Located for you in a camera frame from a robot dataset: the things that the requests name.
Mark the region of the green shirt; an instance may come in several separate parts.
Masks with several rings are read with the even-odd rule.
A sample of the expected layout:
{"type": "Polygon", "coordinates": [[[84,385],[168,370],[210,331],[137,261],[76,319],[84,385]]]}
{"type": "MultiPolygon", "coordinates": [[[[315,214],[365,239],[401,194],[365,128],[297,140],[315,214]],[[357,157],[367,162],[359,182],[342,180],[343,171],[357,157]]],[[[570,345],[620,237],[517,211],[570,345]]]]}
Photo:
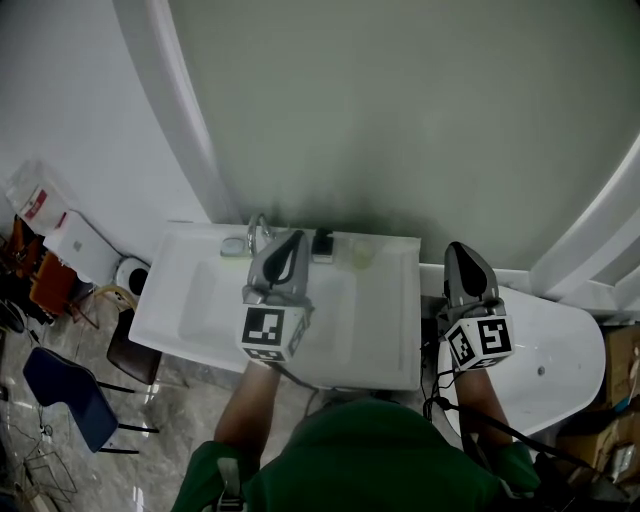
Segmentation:
{"type": "Polygon", "coordinates": [[[238,464],[247,512],[490,512],[540,480],[528,450],[509,444],[482,466],[417,412],[361,400],[305,420],[264,467],[227,444],[192,455],[171,512],[214,512],[222,458],[238,464]]]}

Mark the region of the dark brown chair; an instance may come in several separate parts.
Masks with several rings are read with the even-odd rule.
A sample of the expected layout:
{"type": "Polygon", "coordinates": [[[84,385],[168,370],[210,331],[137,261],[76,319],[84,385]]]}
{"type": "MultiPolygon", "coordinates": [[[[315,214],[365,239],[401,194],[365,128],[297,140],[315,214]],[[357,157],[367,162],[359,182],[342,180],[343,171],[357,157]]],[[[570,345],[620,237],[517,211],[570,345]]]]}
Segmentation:
{"type": "Polygon", "coordinates": [[[107,349],[107,360],[136,381],[152,385],[160,366],[162,353],[140,345],[129,338],[135,311],[130,308],[118,315],[118,322],[107,349]]]}

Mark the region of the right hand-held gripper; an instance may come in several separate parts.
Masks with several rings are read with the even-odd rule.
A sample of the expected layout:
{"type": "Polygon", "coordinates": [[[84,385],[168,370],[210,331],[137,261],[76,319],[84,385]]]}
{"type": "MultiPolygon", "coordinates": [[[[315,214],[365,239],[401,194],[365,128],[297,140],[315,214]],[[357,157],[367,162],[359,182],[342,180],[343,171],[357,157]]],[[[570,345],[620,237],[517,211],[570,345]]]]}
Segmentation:
{"type": "Polygon", "coordinates": [[[451,308],[445,307],[437,320],[453,369],[485,369],[510,357],[515,352],[513,322],[498,298],[491,266],[469,246],[452,242],[445,251],[445,281],[451,308]],[[461,306],[471,302],[478,303],[461,306]]]}

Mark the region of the black soap dispenser bottle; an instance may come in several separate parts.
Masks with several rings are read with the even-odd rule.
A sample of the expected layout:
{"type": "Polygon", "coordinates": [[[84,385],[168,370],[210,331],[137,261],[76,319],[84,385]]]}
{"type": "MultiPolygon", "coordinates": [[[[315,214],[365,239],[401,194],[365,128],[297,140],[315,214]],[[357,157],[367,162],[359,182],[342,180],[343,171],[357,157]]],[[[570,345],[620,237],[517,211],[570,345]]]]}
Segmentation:
{"type": "Polygon", "coordinates": [[[312,239],[311,255],[314,263],[332,264],[334,260],[333,231],[318,228],[312,239]]]}

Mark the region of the orange chair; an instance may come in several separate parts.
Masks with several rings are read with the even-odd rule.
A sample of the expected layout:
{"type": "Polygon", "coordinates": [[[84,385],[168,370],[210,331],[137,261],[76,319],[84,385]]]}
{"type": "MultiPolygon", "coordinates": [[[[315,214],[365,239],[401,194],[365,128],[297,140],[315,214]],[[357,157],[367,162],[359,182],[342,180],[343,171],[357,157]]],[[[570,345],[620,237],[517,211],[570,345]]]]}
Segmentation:
{"type": "Polygon", "coordinates": [[[31,277],[30,300],[49,317],[57,319],[69,315],[73,322],[85,320],[95,326],[83,310],[83,302],[94,286],[77,277],[76,272],[48,251],[38,271],[31,277]]]}

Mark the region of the wooden hoop chair back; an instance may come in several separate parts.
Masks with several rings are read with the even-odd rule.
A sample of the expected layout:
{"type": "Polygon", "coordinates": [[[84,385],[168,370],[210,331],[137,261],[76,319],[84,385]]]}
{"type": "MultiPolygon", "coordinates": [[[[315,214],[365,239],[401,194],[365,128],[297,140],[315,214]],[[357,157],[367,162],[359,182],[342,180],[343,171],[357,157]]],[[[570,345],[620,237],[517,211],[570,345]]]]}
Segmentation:
{"type": "Polygon", "coordinates": [[[92,295],[95,298],[98,298],[104,295],[109,295],[109,294],[113,295],[116,299],[126,304],[128,308],[133,310],[137,309],[138,301],[127,289],[120,287],[118,285],[111,284],[111,285],[103,286],[100,288],[96,288],[92,293],[92,295]]]}

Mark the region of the light green textured glass cup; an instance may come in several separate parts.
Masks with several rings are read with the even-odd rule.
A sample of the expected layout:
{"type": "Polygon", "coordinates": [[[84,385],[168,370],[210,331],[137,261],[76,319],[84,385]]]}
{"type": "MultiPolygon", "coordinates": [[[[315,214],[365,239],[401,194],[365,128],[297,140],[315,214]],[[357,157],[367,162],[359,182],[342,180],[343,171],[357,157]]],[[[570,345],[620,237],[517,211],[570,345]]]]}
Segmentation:
{"type": "Polygon", "coordinates": [[[369,268],[375,258],[375,245],[368,239],[352,239],[350,251],[351,263],[356,269],[369,268]]]}

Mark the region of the large open cardboard box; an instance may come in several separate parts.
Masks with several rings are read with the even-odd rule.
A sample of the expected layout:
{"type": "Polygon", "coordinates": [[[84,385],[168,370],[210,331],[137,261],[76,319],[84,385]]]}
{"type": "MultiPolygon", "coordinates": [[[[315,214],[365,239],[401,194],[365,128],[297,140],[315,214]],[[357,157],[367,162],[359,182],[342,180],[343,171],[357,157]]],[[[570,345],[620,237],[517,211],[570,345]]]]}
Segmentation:
{"type": "Polygon", "coordinates": [[[618,451],[633,448],[629,466],[618,473],[617,481],[640,483],[640,412],[616,418],[606,416],[604,411],[579,415],[561,429],[556,446],[602,472],[614,469],[618,451]]]}

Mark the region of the blue chair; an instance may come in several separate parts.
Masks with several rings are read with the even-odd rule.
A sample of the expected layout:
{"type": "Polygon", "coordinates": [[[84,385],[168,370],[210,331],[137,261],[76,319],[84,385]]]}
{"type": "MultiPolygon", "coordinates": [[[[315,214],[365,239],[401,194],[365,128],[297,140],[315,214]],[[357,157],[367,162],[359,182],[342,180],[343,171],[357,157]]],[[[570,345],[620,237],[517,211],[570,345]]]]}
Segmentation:
{"type": "Polygon", "coordinates": [[[23,367],[23,376],[42,407],[67,406],[88,449],[93,453],[135,455],[132,449],[110,448],[118,430],[158,434],[159,429],[121,423],[104,391],[133,394],[130,388],[99,381],[87,368],[43,347],[34,348],[23,367]]]}

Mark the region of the white sink vanity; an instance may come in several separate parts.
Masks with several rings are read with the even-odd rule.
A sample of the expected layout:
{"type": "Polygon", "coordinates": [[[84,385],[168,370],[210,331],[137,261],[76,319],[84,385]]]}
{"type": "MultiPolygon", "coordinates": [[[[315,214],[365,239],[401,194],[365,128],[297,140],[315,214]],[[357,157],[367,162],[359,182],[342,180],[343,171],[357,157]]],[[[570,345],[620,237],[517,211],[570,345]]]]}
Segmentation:
{"type": "MultiPolygon", "coordinates": [[[[243,372],[237,345],[250,258],[222,258],[243,225],[171,223],[164,232],[129,337],[187,360],[243,372]]],[[[311,263],[309,329],[286,369],[314,387],[409,390],[420,385],[420,241],[335,233],[332,264],[311,263]],[[371,266],[352,266],[350,241],[375,245],[371,266]]]]}

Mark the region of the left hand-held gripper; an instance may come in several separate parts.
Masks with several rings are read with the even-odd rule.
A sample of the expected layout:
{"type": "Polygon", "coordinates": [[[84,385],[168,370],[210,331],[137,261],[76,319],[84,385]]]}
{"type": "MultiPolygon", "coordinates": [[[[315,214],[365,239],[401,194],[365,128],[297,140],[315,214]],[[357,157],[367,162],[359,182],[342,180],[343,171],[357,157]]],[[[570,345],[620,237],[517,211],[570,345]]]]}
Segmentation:
{"type": "Polygon", "coordinates": [[[277,235],[253,258],[236,338],[250,360],[287,363],[293,359],[314,311],[307,297],[295,296],[306,293],[308,266],[309,240],[302,230],[277,235]],[[294,295],[267,291],[276,288],[294,295]]]}

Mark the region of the small cardboard box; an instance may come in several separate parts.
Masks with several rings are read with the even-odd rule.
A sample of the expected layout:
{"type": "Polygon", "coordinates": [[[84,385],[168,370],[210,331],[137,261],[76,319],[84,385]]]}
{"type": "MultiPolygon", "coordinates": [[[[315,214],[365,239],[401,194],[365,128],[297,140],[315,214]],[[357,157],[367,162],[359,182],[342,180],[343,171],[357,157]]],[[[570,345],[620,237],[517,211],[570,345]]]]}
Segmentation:
{"type": "Polygon", "coordinates": [[[607,329],[605,405],[613,409],[640,393],[640,325],[607,329]]]}

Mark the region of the white round trash bin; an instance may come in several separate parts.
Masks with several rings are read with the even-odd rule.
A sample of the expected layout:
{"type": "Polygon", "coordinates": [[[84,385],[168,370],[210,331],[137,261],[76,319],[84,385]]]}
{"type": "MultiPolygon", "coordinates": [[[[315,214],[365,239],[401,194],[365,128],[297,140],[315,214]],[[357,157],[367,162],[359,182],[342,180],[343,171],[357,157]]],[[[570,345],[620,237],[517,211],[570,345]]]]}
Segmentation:
{"type": "Polygon", "coordinates": [[[150,266],[135,258],[127,257],[120,261],[115,272],[115,284],[125,289],[134,298],[139,299],[144,289],[150,266]]]}

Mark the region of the chrome faucet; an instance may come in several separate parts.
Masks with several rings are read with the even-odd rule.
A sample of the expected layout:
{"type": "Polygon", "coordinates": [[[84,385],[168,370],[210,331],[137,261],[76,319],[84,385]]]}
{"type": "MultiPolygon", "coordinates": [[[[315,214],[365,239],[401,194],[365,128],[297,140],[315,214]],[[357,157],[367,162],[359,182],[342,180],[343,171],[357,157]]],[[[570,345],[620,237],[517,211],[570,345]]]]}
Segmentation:
{"type": "Polygon", "coordinates": [[[257,254],[258,230],[261,230],[262,237],[266,239],[267,242],[273,241],[276,238],[276,233],[268,224],[264,213],[252,215],[248,223],[246,236],[248,251],[252,257],[255,257],[257,254]]]}

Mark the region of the person's right forearm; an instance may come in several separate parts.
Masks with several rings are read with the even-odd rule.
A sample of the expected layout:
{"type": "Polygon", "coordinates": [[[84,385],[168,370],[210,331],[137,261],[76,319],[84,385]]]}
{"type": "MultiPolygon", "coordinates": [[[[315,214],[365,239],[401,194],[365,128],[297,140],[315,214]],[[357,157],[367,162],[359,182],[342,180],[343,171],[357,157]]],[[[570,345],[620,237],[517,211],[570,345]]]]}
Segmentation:
{"type": "MultiPolygon", "coordinates": [[[[454,385],[459,406],[466,406],[503,424],[508,423],[485,369],[463,372],[454,385]]],[[[511,435],[465,413],[459,414],[459,421],[461,433],[477,434],[478,442],[483,449],[498,449],[513,442],[511,435]]]]}

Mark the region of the white bathtub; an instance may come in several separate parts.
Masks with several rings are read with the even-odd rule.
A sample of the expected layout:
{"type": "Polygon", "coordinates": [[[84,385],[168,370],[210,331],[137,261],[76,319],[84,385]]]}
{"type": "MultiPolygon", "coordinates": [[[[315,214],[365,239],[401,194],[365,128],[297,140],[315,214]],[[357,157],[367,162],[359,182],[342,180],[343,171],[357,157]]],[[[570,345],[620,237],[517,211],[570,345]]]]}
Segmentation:
{"type": "Polygon", "coordinates": [[[596,397],[606,366],[603,335],[587,311],[533,296],[526,271],[495,274],[515,352],[487,373],[509,425],[532,435],[596,397]]]}

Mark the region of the clear water bottle red label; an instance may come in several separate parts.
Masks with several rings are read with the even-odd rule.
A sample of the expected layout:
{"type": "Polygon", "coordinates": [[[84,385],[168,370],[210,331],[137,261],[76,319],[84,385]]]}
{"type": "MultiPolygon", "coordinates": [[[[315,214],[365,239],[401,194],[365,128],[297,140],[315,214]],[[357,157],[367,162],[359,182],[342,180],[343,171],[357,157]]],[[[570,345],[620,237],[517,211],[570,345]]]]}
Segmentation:
{"type": "Polygon", "coordinates": [[[8,178],[4,191],[20,219],[44,237],[61,225],[69,210],[51,168],[39,159],[24,161],[8,178]]]}

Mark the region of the person's left forearm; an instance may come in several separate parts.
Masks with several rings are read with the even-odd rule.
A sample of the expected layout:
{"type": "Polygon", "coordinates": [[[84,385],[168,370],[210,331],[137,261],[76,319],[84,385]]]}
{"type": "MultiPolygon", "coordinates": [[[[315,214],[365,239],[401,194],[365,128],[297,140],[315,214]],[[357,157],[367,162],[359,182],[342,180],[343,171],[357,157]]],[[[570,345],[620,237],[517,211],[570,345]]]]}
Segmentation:
{"type": "Polygon", "coordinates": [[[249,362],[216,426],[214,440],[240,452],[259,466],[274,414],[281,375],[249,362]]]}

